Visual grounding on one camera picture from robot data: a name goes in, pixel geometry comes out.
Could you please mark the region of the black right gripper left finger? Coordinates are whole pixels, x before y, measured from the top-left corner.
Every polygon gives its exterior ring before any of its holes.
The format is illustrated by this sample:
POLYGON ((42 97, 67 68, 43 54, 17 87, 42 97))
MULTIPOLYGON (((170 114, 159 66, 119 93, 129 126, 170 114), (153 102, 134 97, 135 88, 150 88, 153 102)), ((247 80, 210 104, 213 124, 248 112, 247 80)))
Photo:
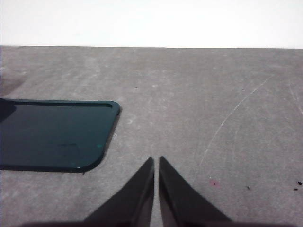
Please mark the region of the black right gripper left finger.
POLYGON ((149 227, 154 199, 154 169, 154 160, 150 157, 84 222, 95 227, 149 227))

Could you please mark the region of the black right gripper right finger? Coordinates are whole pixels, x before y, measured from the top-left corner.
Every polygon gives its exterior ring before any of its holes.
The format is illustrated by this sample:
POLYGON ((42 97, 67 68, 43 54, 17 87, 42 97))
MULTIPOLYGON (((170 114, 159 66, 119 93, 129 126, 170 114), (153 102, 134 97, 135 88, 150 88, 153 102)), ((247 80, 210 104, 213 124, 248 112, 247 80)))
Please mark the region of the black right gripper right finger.
POLYGON ((165 157, 159 159, 159 200, 165 227, 232 227, 232 220, 195 191, 165 157))

